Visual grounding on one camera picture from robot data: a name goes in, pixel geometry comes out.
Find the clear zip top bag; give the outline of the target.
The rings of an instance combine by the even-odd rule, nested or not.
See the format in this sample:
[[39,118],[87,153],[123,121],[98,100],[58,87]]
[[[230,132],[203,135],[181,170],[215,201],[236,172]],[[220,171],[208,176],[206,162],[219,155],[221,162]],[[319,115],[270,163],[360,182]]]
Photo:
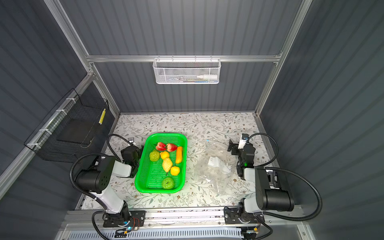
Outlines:
[[227,184],[236,171],[237,158],[228,151],[228,146],[206,140],[202,156],[194,169],[194,179],[208,184],[216,194],[223,195]]

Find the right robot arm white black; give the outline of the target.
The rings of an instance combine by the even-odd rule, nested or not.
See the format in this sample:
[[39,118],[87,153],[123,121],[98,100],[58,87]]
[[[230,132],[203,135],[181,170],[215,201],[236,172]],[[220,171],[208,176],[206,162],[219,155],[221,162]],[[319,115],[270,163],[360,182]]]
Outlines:
[[264,211],[291,212],[295,202],[288,186],[285,173],[255,167],[251,158],[255,148],[241,140],[239,144],[229,141],[228,151],[238,158],[236,165],[238,176],[255,184],[255,196],[240,200],[236,210],[228,214],[232,221],[241,223],[256,222],[263,219]]

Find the orange carrot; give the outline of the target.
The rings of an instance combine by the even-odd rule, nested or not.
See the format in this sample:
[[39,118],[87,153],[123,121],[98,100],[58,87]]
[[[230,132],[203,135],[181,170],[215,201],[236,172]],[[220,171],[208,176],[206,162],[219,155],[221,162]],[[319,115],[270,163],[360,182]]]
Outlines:
[[178,165],[182,162],[182,160],[183,160],[183,147],[178,147],[176,150],[175,163]]

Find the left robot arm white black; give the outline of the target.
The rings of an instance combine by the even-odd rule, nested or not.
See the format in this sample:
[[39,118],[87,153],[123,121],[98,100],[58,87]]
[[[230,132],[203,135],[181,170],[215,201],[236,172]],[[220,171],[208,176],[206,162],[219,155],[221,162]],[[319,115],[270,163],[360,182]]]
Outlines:
[[[142,151],[135,145],[121,150],[123,160],[105,154],[86,154],[78,158],[70,168],[72,186],[84,195],[94,199],[103,207],[105,227],[125,227],[134,223],[134,217],[127,203],[114,192],[110,186],[112,176],[119,178],[135,177]],[[75,174],[75,168],[80,161],[94,157],[87,169]]]

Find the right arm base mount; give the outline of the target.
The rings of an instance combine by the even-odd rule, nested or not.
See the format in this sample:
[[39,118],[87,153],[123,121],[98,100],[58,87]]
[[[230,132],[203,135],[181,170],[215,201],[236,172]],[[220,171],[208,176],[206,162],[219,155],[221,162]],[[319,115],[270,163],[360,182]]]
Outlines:
[[263,215],[254,215],[253,213],[242,212],[241,208],[224,207],[224,218],[227,225],[255,224],[259,225],[265,222]]

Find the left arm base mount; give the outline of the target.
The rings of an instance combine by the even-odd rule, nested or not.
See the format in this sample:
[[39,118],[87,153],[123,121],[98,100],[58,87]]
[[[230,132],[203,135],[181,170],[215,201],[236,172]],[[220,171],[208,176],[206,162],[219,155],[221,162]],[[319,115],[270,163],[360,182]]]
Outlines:
[[146,212],[145,211],[125,211],[119,214],[104,214],[104,228],[128,228],[142,227],[144,225]]

